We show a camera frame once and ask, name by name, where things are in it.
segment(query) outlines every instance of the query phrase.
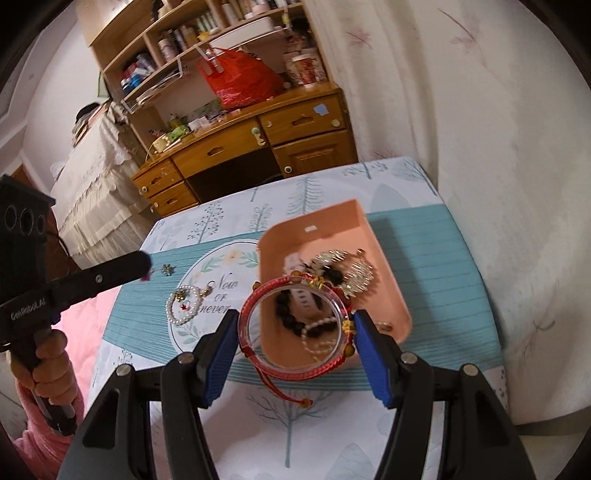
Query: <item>table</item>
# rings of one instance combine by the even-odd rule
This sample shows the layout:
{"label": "table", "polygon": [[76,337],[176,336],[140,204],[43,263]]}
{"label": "table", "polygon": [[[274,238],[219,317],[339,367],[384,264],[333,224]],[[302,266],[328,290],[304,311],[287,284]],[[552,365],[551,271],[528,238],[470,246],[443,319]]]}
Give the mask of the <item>table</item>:
{"label": "table", "polygon": [[[282,180],[159,221],[143,247],[153,254],[155,262],[149,288],[154,289],[152,293],[161,291],[159,295],[165,298],[171,288],[184,281],[187,269],[196,261],[210,258],[208,255],[213,249],[223,248],[228,242],[254,244],[264,230],[278,222],[351,198],[357,198],[368,214],[413,316],[414,330],[403,349],[412,349],[432,364],[444,367],[457,368],[463,362],[476,362],[485,370],[487,379],[506,405],[500,346],[478,271],[441,198],[418,164],[408,157],[354,164]],[[409,236],[408,229],[416,230],[417,219],[420,220],[419,237]],[[436,225],[440,225],[441,230],[435,229],[433,236]],[[393,236],[399,243],[397,248],[387,242],[388,228],[392,226]],[[405,259],[410,262],[405,271],[396,257],[400,257],[401,251],[415,248],[416,238],[427,235],[429,230],[430,238],[436,240],[427,241],[426,245],[431,247],[425,248],[435,244],[440,255],[445,254],[447,258],[429,265],[418,264],[415,260],[427,255],[419,252]],[[406,237],[411,245],[405,247]],[[449,252],[443,252],[444,247],[449,247]],[[178,268],[174,278],[159,272],[160,262],[165,260],[172,261]],[[425,277],[437,275],[436,271],[441,272],[447,265],[453,268],[464,265],[465,269],[449,270],[444,279],[448,284],[446,288],[431,288],[421,293],[426,285]],[[209,267],[202,267],[198,273],[209,271]],[[450,278],[453,281],[471,278],[471,283],[449,286]],[[436,282],[437,277],[427,280]],[[153,367],[172,358],[175,351],[183,347],[173,345],[175,337],[162,321],[164,303],[161,299],[152,293],[150,298],[134,297],[134,292],[137,294],[145,288],[134,282],[121,290],[99,348],[89,404],[118,364],[129,362],[136,369]],[[458,292],[467,296],[451,300],[458,298]],[[452,314],[450,305],[462,303],[473,304],[475,309],[482,310],[483,305],[485,308],[463,316],[458,316],[454,310],[455,318],[446,317]],[[193,344],[188,343],[186,348],[190,349]],[[335,372],[330,378],[318,379],[319,384],[312,383],[315,381],[306,385],[290,384],[294,393],[301,395],[304,389],[315,400],[311,409],[303,410],[273,397],[248,376],[242,361],[247,362],[243,359],[234,362],[221,397],[210,409],[200,412],[220,478],[373,478],[394,412],[384,409],[373,397],[363,372],[354,369]],[[158,477],[169,478],[158,404],[152,404],[151,417]],[[433,417],[424,478],[434,479],[443,434],[442,403],[435,404]]]}

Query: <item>metal screw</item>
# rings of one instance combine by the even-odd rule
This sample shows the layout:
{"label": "metal screw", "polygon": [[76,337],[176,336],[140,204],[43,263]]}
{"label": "metal screw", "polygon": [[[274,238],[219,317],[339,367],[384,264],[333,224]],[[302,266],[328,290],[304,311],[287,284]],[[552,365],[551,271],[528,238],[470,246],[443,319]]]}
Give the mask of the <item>metal screw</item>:
{"label": "metal screw", "polygon": [[402,360],[403,363],[407,365],[412,365],[417,363],[418,358],[412,352],[404,352],[402,355],[400,355],[400,360]]}
{"label": "metal screw", "polygon": [[476,365],[464,365],[462,370],[464,370],[464,373],[468,375],[468,377],[475,377],[478,375],[478,367]]}
{"label": "metal screw", "polygon": [[193,354],[191,352],[181,353],[178,356],[178,362],[181,365],[188,365],[190,363],[193,363],[193,360],[195,360],[195,357],[193,356]]}
{"label": "metal screw", "polygon": [[118,377],[124,377],[125,375],[129,375],[131,373],[131,366],[128,364],[123,364],[117,367],[115,370]]}

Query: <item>pearl bracelet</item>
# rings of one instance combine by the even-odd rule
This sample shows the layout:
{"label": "pearl bracelet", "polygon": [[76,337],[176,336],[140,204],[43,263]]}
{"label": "pearl bracelet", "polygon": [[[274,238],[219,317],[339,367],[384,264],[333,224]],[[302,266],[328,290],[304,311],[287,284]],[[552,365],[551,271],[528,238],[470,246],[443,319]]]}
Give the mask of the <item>pearl bracelet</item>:
{"label": "pearl bracelet", "polygon": [[[203,298],[212,292],[211,286],[208,286],[205,290],[201,290],[193,285],[182,285],[170,294],[166,301],[166,318],[174,326],[181,326],[187,323],[189,320],[197,315],[199,307],[203,303]],[[173,314],[173,304],[175,300],[184,301],[187,298],[187,294],[191,294],[194,298],[193,305],[189,308],[188,312],[181,318],[176,318]]]}

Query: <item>sticker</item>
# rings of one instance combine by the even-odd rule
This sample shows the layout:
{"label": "sticker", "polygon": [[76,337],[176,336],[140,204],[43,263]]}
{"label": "sticker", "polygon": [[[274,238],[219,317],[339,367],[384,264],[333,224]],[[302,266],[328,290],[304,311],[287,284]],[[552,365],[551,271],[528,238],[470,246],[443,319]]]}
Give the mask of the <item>sticker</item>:
{"label": "sticker", "polygon": [[329,114],[329,110],[326,108],[326,105],[323,103],[319,103],[318,105],[316,105],[314,107],[314,111],[320,116],[325,116],[325,115]]}

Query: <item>pink sleeve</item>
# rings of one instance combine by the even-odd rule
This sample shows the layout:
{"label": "pink sleeve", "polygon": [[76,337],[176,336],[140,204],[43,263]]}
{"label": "pink sleeve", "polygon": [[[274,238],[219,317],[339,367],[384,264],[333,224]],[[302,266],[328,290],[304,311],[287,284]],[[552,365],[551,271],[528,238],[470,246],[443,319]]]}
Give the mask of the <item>pink sleeve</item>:
{"label": "pink sleeve", "polygon": [[[21,438],[15,440],[14,446],[39,480],[55,480],[73,437],[62,437],[49,428],[31,391],[18,381],[17,391],[29,421],[27,430],[23,432]],[[80,390],[74,400],[74,410],[80,424],[84,415],[84,403]]]}

